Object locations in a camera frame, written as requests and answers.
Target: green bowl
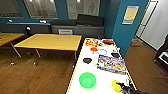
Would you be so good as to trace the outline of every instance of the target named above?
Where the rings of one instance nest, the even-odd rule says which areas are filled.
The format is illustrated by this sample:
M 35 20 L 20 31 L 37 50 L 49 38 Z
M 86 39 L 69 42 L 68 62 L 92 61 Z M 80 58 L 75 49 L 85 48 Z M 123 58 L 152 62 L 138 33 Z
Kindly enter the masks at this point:
M 83 88 L 89 89 L 95 86 L 96 78 L 92 73 L 85 72 L 79 77 L 79 83 Z

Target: paper sign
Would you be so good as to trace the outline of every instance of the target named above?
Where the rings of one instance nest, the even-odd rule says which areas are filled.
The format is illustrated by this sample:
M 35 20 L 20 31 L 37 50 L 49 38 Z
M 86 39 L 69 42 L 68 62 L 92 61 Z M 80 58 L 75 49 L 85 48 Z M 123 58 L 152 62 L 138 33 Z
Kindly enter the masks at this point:
M 139 6 L 128 6 L 122 24 L 132 24 L 136 17 L 138 9 Z

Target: cardboard box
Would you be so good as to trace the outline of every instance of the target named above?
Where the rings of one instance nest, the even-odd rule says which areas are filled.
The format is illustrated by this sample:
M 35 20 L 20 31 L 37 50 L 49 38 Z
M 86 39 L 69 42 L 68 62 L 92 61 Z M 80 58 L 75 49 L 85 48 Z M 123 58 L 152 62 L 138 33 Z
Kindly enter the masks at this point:
M 99 55 L 97 69 L 117 74 L 126 74 L 127 69 L 124 59 Z
M 140 39 L 132 39 L 131 46 L 141 46 L 142 43 L 143 42 Z

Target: yellow object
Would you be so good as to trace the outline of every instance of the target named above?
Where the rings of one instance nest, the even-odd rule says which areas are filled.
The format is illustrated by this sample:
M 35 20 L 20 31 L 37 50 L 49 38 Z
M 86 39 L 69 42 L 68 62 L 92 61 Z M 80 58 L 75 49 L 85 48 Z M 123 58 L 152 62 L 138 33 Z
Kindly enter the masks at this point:
M 95 63 L 95 62 L 92 62 L 92 61 L 91 61 L 91 63 L 92 63 L 92 64 L 94 64 L 94 65 L 97 65 L 97 63 Z
M 112 81 L 111 85 L 112 85 L 113 89 L 117 92 L 122 92 L 121 87 L 117 83 L 120 83 L 120 82 L 117 80 Z
M 127 8 L 124 19 L 135 19 L 138 8 Z

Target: board game box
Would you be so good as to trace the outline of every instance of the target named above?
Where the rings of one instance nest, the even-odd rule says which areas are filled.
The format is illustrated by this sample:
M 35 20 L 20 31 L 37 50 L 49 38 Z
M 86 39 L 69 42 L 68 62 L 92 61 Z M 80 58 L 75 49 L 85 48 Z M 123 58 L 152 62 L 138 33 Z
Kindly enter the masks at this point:
M 126 74 L 124 59 L 99 55 L 97 68 L 112 73 Z

